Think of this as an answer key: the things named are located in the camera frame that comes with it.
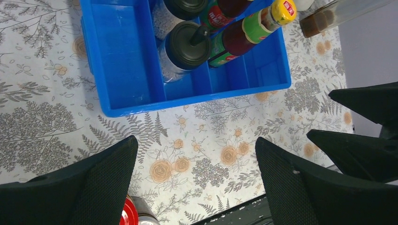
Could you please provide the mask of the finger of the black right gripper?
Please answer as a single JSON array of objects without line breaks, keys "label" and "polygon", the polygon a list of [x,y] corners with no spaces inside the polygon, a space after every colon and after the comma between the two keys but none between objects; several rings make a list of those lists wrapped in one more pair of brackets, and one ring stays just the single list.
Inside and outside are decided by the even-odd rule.
[{"label": "finger of the black right gripper", "polygon": [[345,175],[381,183],[398,179],[397,139],[315,129],[307,137]]},{"label": "finger of the black right gripper", "polygon": [[335,102],[375,124],[382,125],[380,137],[398,139],[398,83],[337,89],[329,93]]}]

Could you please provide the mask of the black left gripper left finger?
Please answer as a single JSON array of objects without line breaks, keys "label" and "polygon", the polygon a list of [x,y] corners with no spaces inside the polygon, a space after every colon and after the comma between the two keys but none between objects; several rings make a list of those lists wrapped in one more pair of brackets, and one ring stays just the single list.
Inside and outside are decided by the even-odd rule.
[{"label": "black left gripper left finger", "polygon": [[28,182],[0,187],[3,225],[117,225],[138,154],[136,137]]}]

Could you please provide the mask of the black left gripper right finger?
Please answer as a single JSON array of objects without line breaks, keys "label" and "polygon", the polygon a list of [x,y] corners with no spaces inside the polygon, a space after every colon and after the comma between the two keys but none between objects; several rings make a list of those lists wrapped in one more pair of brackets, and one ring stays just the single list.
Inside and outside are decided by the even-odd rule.
[{"label": "black left gripper right finger", "polygon": [[317,165],[260,137],[255,153],[276,225],[395,225],[398,187]]}]

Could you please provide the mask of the red lid sauce jar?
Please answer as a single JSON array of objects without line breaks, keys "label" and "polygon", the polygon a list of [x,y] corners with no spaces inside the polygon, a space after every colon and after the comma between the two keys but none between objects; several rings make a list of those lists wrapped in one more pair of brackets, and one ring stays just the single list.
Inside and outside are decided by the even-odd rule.
[{"label": "red lid sauce jar", "polygon": [[125,200],[119,225],[138,225],[138,213],[129,197]]}]

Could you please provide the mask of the white lid sauce jar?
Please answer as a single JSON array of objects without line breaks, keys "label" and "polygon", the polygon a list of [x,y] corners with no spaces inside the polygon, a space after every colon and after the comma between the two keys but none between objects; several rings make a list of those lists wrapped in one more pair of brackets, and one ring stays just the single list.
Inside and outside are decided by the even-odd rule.
[{"label": "white lid sauce jar", "polygon": [[145,199],[136,196],[131,198],[138,213],[138,225],[160,225]]}]

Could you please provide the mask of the blue plastic divided bin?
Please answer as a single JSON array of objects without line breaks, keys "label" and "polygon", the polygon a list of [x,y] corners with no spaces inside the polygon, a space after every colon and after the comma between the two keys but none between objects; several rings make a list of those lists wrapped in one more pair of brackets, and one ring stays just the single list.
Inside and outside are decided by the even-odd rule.
[{"label": "blue plastic divided bin", "polygon": [[218,68],[202,65],[173,83],[162,79],[152,25],[154,0],[83,0],[81,25],[99,102],[121,117],[291,86],[283,31]]}]

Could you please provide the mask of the yellow cap sauce bottle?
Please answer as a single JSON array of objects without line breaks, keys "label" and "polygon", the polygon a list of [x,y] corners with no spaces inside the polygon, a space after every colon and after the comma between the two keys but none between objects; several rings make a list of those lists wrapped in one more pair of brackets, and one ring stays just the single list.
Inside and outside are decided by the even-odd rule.
[{"label": "yellow cap sauce bottle", "polygon": [[199,16],[200,24],[214,34],[240,16],[252,3],[253,0],[211,0]]},{"label": "yellow cap sauce bottle", "polygon": [[275,0],[271,5],[233,22],[212,38],[208,65],[220,67],[253,49],[278,28],[293,22],[297,7],[292,0]]}]

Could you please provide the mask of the black cap shaker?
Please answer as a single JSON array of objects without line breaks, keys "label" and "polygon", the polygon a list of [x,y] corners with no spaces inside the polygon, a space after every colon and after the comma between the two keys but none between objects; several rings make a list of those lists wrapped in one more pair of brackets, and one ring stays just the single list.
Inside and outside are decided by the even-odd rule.
[{"label": "black cap shaker", "polygon": [[158,47],[162,78],[173,83],[207,62],[212,51],[210,30],[192,21],[177,24]]},{"label": "black cap shaker", "polygon": [[164,40],[179,23],[192,21],[207,7],[207,0],[158,0],[152,10],[154,35]]}]

